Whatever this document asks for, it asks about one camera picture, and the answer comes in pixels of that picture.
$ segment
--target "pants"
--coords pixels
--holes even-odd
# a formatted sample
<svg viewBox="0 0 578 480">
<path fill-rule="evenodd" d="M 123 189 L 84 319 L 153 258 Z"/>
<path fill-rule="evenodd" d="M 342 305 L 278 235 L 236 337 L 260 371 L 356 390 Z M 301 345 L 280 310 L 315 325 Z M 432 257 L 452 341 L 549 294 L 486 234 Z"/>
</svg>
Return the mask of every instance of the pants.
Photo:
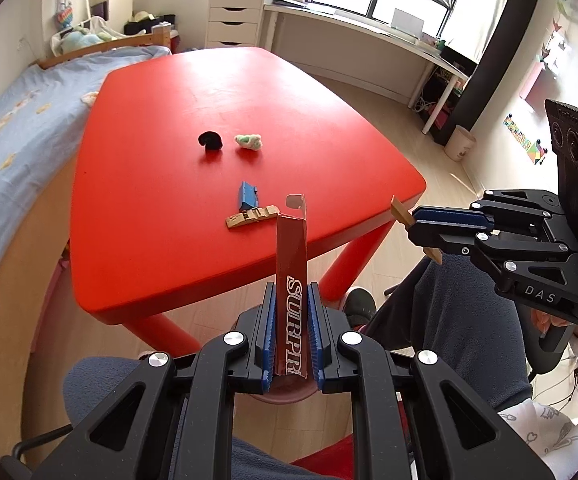
<svg viewBox="0 0 578 480">
<path fill-rule="evenodd" d="M 531 397 L 515 306 L 494 293 L 490 278 L 468 258 L 446 254 L 442 266 L 428 258 L 422 260 L 363 332 L 386 349 L 413 346 L 433 350 L 497 411 Z M 136 366 L 138 361 L 111 357 L 77 363 L 63 385 L 72 424 L 82 420 Z M 234 480 L 317 476 L 237 438 L 233 440 L 231 471 Z"/>
</svg>

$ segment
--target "white drawer cabinet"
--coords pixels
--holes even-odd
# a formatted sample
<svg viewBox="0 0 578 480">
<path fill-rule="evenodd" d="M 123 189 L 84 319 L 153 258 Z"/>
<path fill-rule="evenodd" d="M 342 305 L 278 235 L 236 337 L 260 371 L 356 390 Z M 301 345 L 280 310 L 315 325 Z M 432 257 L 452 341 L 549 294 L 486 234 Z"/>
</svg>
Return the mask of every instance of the white drawer cabinet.
<svg viewBox="0 0 578 480">
<path fill-rule="evenodd" d="M 256 46 L 265 0 L 209 0 L 205 47 Z"/>
</svg>

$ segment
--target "red cloth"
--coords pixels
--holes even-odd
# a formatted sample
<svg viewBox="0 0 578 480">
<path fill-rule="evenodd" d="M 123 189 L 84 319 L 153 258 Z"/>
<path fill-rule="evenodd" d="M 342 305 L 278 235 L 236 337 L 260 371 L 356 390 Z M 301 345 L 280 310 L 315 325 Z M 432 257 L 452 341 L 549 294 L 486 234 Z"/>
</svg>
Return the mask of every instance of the red cloth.
<svg viewBox="0 0 578 480">
<path fill-rule="evenodd" d="M 409 433 L 409 425 L 404 406 L 400 401 L 398 409 L 406 436 Z M 354 434 L 347 435 L 339 442 L 291 463 L 320 475 L 354 480 Z"/>
</svg>

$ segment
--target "wooden bed frame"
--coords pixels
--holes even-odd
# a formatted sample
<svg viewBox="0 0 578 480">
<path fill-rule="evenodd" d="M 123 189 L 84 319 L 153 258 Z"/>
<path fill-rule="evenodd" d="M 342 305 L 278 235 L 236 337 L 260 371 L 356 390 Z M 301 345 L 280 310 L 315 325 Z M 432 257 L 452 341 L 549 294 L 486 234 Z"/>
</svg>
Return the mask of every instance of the wooden bed frame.
<svg viewBox="0 0 578 480">
<path fill-rule="evenodd" d="M 40 61 L 47 69 L 94 52 L 123 46 L 170 46 L 171 25 L 151 34 L 110 41 Z M 20 439 L 25 377 L 45 292 L 69 238 L 76 156 L 38 197 L 0 261 L 0 456 Z"/>
</svg>

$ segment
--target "white curtain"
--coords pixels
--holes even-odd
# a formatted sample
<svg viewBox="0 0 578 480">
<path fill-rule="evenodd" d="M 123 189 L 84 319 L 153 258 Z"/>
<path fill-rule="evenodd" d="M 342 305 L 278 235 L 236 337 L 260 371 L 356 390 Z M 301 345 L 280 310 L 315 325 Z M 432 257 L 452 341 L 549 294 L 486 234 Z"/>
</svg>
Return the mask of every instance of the white curtain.
<svg viewBox="0 0 578 480">
<path fill-rule="evenodd" d="M 474 60 L 482 59 L 507 0 L 457 0 L 442 32 L 446 44 Z"/>
</svg>

